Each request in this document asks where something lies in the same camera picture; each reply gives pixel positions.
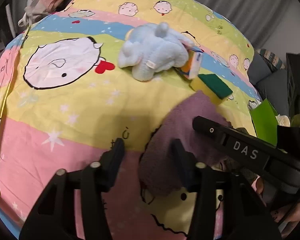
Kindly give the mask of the person's right hand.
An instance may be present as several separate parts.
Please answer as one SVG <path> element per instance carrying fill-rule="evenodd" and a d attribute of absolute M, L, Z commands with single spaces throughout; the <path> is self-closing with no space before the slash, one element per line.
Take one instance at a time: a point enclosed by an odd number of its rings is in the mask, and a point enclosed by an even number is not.
<path fill-rule="evenodd" d="M 264 183 L 263 179 L 260 176 L 258 176 L 257 179 L 253 182 L 253 188 L 255 189 L 255 192 L 258 194 L 258 196 L 261 198 L 263 204 L 266 205 L 266 203 L 263 200 Z M 276 211 L 271 212 L 271 216 L 275 222 L 279 222 L 284 217 L 284 215 L 288 215 L 284 220 L 286 226 L 281 231 L 281 237 L 283 239 L 287 239 L 288 235 L 295 229 L 297 224 L 300 222 L 300 202 L 298 202 L 298 204 L 296 204 L 294 209 L 290 212 L 288 212 L 289 208 L 290 205 L 281 207 Z"/>

